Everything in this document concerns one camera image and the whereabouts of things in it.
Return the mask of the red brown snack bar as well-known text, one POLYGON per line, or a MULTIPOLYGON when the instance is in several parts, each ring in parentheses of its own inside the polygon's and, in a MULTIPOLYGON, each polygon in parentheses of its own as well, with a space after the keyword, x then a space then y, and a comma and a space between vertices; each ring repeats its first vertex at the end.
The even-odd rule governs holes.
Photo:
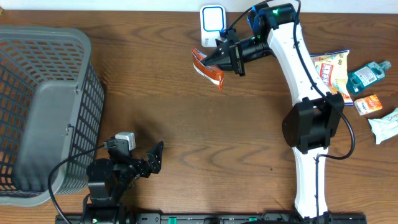
POLYGON ((201 60, 205 59, 206 55, 199 51, 196 47, 192 48, 193 67, 201 76, 208 79, 214 84, 219 91, 223 90, 224 71, 216 65, 204 65, 201 60))

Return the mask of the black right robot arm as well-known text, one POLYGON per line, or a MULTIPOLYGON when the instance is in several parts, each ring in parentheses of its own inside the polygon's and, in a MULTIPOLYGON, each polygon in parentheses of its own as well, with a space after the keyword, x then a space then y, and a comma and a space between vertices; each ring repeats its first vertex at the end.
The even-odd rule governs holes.
POLYGON ((204 55, 193 49, 193 66, 222 88, 224 72, 245 76, 245 64, 274 56, 292 98, 292 109, 282 122, 282 133, 295 156, 298 221, 330 223, 325 200, 325 161, 340 120, 341 94, 331 93, 315 70, 302 39, 299 10, 290 3, 270 6, 263 1, 245 12, 252 36, 240 39, 234 27, 220 31, 216 49, 204 55))

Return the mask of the yellow wet wipes bag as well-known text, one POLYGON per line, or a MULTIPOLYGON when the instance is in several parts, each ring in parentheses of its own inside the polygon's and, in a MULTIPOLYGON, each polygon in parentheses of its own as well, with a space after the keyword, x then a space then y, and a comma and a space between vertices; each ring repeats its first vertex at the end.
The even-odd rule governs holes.
POLYGON ((348 55, 349 49, 344 49, 324 54, 311 54, 311 59, 317 73, 330 92, 332 94, 340 93, 345 106, 353 106, 353 100, 346 87, 348 82, 348 55))

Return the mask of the blue mouthwash bottle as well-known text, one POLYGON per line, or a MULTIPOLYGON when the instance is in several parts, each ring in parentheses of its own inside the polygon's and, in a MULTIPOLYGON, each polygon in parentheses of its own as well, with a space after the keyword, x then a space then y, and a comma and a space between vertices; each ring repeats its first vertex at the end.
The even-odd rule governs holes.
POLYGON ((383 80, 386 77, 386 71, 392 67, 387 60, 377 63, 370 62, 358 70, 348 74, 347 90, 358 95, 371 85, 383 80))

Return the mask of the orange small box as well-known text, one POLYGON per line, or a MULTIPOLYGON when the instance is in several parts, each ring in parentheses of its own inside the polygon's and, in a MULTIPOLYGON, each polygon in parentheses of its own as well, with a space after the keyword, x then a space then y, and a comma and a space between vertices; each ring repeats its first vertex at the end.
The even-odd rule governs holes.
POLYGON ((360 116, 364 116, 383 109, 377 95, 369 95, 354 101, 354 106, 360 116))

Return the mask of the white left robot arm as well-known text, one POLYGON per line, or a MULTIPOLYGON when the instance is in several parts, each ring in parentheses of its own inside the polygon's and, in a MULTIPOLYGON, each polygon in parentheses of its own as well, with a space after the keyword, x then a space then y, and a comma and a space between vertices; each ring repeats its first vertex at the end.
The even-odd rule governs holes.
POLYGON ((91 203, 86 204, 82 223, 135 223, 121 202, 123 193, 134 181, 158 174, 162 165, 164 142, 147 152, 147 159, 135 159, 126 140, 112 138, 104 142, 108 159, 97 159, 87 168, 91 203))

